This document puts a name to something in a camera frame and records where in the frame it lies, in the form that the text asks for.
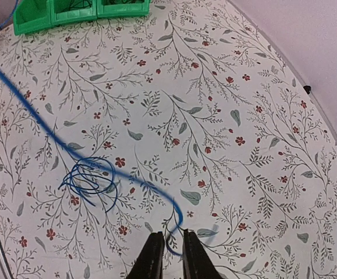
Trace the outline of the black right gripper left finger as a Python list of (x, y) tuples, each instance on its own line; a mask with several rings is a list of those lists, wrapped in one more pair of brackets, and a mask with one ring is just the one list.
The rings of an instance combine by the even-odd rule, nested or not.
[(165, 241), (162, 232), (152, 232), (147, 238), (127, 279), (161, 279)]

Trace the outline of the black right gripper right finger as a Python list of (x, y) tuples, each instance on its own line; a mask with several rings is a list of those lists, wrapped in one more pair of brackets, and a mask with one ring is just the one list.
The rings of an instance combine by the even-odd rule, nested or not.
[(195, 232), (183, 233), (183, 278), (221, 279)]

